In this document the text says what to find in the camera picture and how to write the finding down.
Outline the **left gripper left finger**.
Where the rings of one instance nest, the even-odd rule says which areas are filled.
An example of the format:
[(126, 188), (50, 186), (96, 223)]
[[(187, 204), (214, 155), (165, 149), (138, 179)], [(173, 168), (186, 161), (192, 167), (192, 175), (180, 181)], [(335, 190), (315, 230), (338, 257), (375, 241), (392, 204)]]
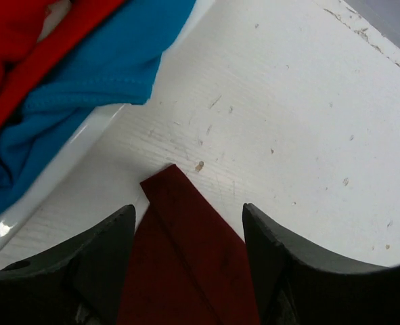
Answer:
[(92, 228), (0, 270), (0, 324), (115, 324), (135, 232), (126, 205)]

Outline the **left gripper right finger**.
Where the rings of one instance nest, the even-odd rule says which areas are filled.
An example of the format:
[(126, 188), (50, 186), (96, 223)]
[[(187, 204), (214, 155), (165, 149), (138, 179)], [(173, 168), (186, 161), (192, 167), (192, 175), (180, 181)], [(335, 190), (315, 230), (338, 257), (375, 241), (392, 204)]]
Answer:
[(242, 221), (262, 324), (400, 324), (400, 265), (329, 251), (253, 204)]

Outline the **dark maroon t shirt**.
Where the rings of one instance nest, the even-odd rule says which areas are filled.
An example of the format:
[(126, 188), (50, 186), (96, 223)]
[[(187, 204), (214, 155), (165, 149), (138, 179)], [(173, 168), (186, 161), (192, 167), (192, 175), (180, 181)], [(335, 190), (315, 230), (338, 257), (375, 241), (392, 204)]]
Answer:
[(258, 324), (246, 245), (175, 165), (142, 181), (119, 324)]

